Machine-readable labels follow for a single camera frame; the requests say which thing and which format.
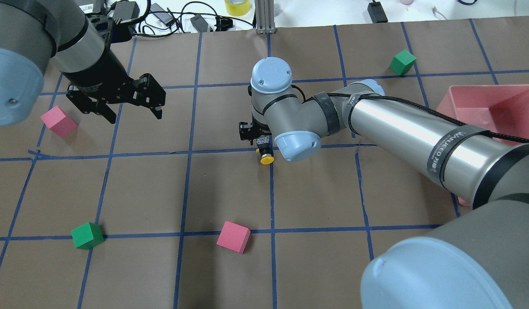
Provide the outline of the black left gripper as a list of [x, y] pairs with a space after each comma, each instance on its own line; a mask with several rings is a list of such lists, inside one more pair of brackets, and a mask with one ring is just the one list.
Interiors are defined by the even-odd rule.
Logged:
[[67, 98], [83, 114], [94, 113], [115, 124], [117, 114], [108, 106], [107, 95], [127, 97], [126, 91], [135, 92], [133, 105], [144, 107], [157, 118], [162, 119], [162, 108], [166, 104], [166, 92], [150, 73], [135, 80], [131, 78], [115, 53], [105, 49], [91, 67], [80, 72], [65, 73], [72, 85], [68, 86]]

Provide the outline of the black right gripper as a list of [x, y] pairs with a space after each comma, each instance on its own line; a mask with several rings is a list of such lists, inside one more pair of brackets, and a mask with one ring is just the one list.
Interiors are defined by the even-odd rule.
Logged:
[[262, 136], [271, 136], [268, 125], [264, 125], [258, 121], [252, 121], [251, 123], [239, 122], [239, 139], [241, 141], [248, 141], [251, 146], [254, 142]]

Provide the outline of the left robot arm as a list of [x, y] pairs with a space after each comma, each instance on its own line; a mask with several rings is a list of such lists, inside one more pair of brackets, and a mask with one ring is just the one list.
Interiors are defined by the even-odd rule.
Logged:
[[47, 66], [69, 81], [67, 97], [83, 114], [117, 120], [111, 104], [147, 108], [162, 119], [166, 92], [149, 73], [131, 78], [111, 50], [116, 27], [149, 15], [88, 17], [74, 0], [0, 0], [0, 126], [25, 121], [42, 94]]

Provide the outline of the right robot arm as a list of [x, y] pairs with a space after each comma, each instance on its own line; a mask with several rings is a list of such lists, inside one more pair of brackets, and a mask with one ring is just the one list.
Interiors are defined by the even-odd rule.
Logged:
[[509, 146], [487, 129], [389, 97], [374, 80], [300, 102], [286, 61], [263, 58], [248, 88], [252, 123], [241, 139], [272, 136], [287, 161], [349, 129], [461, 197], [472, 211], [374, 258], [364, 309], [529, 309], [529, 141]]

